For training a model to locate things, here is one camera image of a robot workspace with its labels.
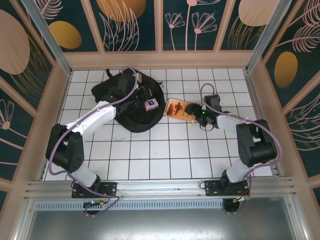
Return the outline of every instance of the leaf pattern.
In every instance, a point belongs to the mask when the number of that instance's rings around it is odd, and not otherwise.
[[[308,104],[292,109],[287,121],[299,150],[320,148],[320,94]]]
[[[317,26],[302,26],[296,31],[292,46],[297,52],[311,52],[311,49],[316,48],[320,43],[320,25]]]
[[[320,23],[320,0],[308,0],[302,19],[310,27]]]
[[[35,0],[44,19],[53,20],[63,8],[62,0]]]
[[[106,51],[129,51],[132,48],[135,51],[139,44],[139,25],[135,13],[127,8],[124,1],[123,11],[115,0],[102,0],[101,3],[109,16],[105,17],[100,13],[104,24],[103,45]]]
[[[196,0],[197,5],[210,5],[218,2],[220,2],[220,0]]]

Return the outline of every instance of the book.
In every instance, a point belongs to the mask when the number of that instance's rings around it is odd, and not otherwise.
[[[189,104],[191,104],[191,102],[170,98],[166,103],[164,116],[194,123],[196,117],[185,112]]]

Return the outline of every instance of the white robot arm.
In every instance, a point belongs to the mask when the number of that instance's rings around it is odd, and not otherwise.
[[[204,100],[211,108],[224,114],[203,109],[201,105],[196,103],[188,105],[185,111],[189,115],[194,114],[200,126],[205,127],[210,124],[214,128],[236,134],[237,137],[239,158],[231,168],[222,173],[222,177],[227,178],[228,183],[244,181],[258,165],[266,164],[276,158],[277,148],[268,133],[254,124],[245,122],[243,118],[236,118],[230,116],[228,112],[222,112],[220,97],[217,94],[208,95]],[[269,129],[265,120],[261,119],[255,122]]]
[[[98,186],[95,187],[94,184],[99,185],[100,178],[92,172],[86,164],[83,164],[84,142],[85,139],[93,134],[99,127],[115,118],[116,107],[108,106],[101,109],[102,106],[105,106],[106,104],[108,104],[108,102],[100,101],[92,110],[79,119],[67,125],[56,124],[53,126],[46,151],[46,157],[49,159],[52,149],[57,143],[59,137],[67,129],[76,125],[65,141],[59,145],[52,162],[68,171],[75,179],[86,187],[93,188],[93,190],[97,190],[99,188]],[[78,124],[81,119],[88,115],[90,116],[87,117],[87,119]]]

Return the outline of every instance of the white tile floor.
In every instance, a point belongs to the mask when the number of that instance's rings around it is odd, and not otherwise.
[[[219,93],[223,111],[256,120],[242,69],[143,69],[162,82],[165,99],[201,103],[200,87],[211,83]],[[60,123],[67,124],[95,105],[91,89],[108,79],[103,70],[75,71],[69,85]],[[131,133],[116,121],[106,122],[85,139],[84,158],[102,180],[218,178],[238,157],[237,136],[221,129],[203,131],[197,123],[163,117],[151,130]],[[65,180],[52,176],[45,180]],[[270,167],[254,171],[272,176]]]

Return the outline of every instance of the aluminum frame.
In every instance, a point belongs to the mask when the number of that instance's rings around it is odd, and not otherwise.
[[[248,71],[246,69],[243,69],[243,75],[244,75],[244,79],[246,81],[246,84],[247,84],[247,87],[249,90],[249,95],[251,98],[253,110],[254,110],[254,113],[255,113],[257,119],[266,119],[266,116],[265,116],[264,112],[262,111],[261,101],[256,94],[256,92],[257,92],[256,87],[255,87],[255,84],[254,84],[254,81],[253,81],[251,75],[248,73]],[[274,167],[276,168],[276,171],[274,171],[273,168],[271,167],[272,174],[283,177],[284,172],[281,168],[281,165],[276,164]]]
[[[277,31],[284,14],[290,7],[292,0],[280,0],[268,22],[265,26],[258,42],[256,43],[253,53],[246,64],[247,72],[250,74],[256,67],[268,43],[272,40],[274,33]]]
[[[50,31],[47,22],[38,10],[36,2],[33,0],[21,0],[21,3],[23,4],[24,8],[26,9],[36,28],[41,33],[52,54],[55,56],[56,60],[61,65],[63,71],[70,76],[71,68],[67,62],[67,59],[64,53],[62,52],[60,46],[58,45],[52,32]]]
[[[249,94],[257,117],[263,118],[258,96],[255,95],[255,87],[247,71],[244,71],[245,80],[249,88]],[[219,178],[206,179],[168,179],[168,180],[119,180],[117,182],[117,195],[121,201],[139,200],[203,200],[221,199],[221,196],[206,196],[205,190],[200,188],[200,183],[205,180],[219,180]],[[15,238],[26,239],[35,206],[39,201],[48,202],[82,202],[83,199],[71,198],[71,181],[32,181],[29,182],[25,196],[20,220],[15,228]],[[296,201],[296,192],[290,177],[253,177],[251,181],[252,198],[284,197],[288,215],[294,228],[296,239],[309,240],[308,228],[304,223],[302,213],[299,214],[299,203]]]

